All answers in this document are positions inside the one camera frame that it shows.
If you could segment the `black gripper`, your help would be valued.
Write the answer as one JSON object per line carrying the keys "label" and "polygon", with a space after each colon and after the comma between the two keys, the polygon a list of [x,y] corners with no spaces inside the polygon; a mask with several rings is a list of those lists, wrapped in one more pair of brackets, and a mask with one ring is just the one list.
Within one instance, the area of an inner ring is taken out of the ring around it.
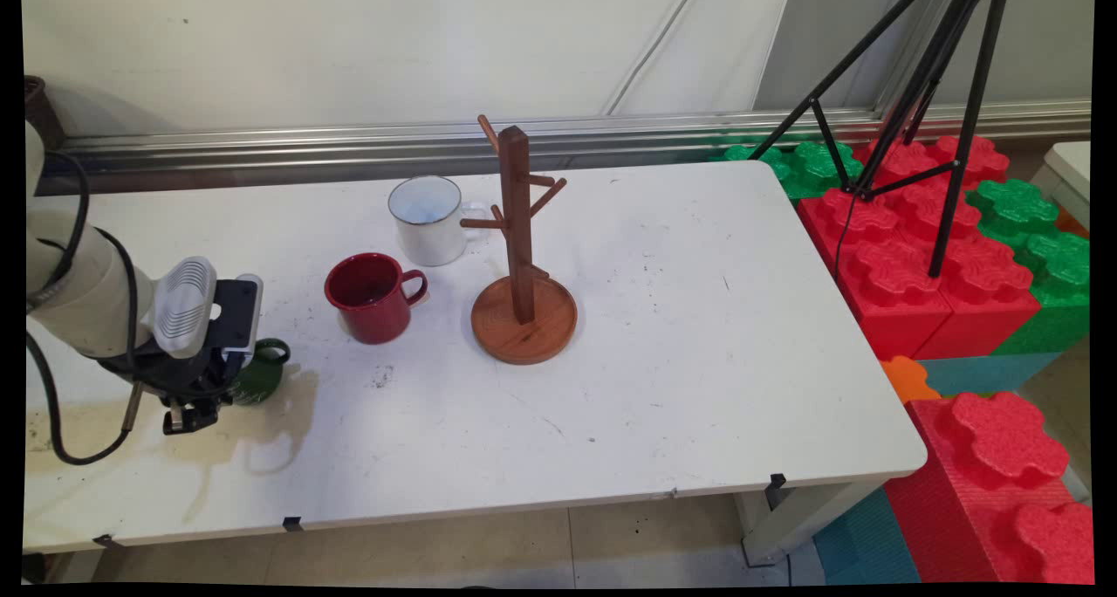
{"label": "black gripper", "polygon": [[207,429],[218,421],[221,407],[232,402],[233,379],[241,371],[246,354],[226,356],[220,349],[204,347],[195,357],[176,359],[151,339],[136,347],[132,357],[120,354],[99,358],[97,362],[125,380],[140,379],[151,394],[168,402],[162,432],[175,436]]}

